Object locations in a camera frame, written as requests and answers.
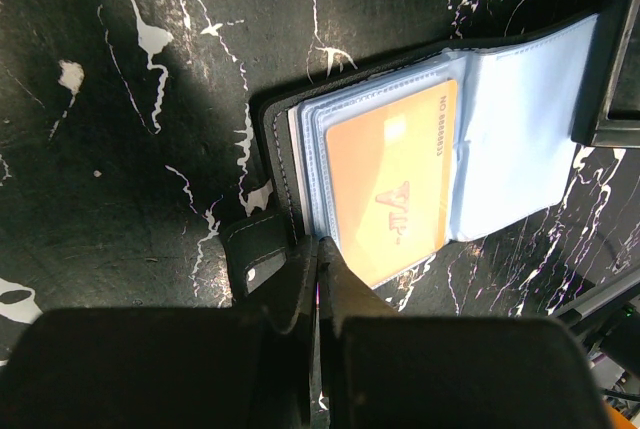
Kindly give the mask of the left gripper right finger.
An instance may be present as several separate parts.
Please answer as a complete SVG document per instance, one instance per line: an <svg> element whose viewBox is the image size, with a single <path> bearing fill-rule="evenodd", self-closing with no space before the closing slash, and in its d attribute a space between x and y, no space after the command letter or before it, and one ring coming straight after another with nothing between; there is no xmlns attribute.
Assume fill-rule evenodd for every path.
<svg viewBox="0 0 640 429"><path fill-rule="evenodd" d="M396 378L394 310L347 266L333 239L319 242L318 290L322 389L333 428L385 428L385 391Z"/></svg>

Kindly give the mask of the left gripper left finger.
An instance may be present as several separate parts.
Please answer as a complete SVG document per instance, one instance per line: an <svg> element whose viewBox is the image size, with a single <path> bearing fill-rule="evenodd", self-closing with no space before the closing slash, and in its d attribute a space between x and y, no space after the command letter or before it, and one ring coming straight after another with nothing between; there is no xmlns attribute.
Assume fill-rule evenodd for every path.
<svg viewBox="0 0 640 429"><path fill-rule="evenodd" d="M318 243L306 236L248 301L264 316L247 426L308 428Z"/></svg>

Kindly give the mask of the brown credit card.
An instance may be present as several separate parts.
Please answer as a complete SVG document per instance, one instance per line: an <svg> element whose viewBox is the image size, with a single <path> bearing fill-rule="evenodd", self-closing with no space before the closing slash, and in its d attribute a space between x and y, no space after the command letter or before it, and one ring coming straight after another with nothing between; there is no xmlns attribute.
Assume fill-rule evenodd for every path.
<svg viewBox="0 0 640 429"><path fill-rule="evenodd" d="M370 287L446 242L457 93L447 80L327 131L338 245Z"/></svg>

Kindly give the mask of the black card holder wallet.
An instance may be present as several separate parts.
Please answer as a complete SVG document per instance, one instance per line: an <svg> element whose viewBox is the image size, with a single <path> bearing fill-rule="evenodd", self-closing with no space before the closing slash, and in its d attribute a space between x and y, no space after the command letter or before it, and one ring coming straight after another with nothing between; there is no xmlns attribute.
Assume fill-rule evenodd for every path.
<svg viewBox="0 0 640 429"><path fill-rule="evenodd" d="M576 149L571 133L597 18L427 45L267 100L257 124L277 203L222 236L234 298L272 276L306 236L329 237L340 250L328 129L447 80L458 93L443 246L483 238L558 203Z"/></svg>

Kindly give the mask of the black card box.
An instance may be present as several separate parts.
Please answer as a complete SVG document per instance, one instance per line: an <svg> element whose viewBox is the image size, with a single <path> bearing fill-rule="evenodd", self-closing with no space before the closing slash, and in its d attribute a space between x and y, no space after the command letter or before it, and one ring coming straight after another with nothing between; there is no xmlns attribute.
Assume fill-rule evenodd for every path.
<svg viewBox="0 0 640 429"><path fill-rule="evenodd" d="M639 0L607 0L598 14L571 138L590 147L637 149L639 113L614 103Z"/></svg>

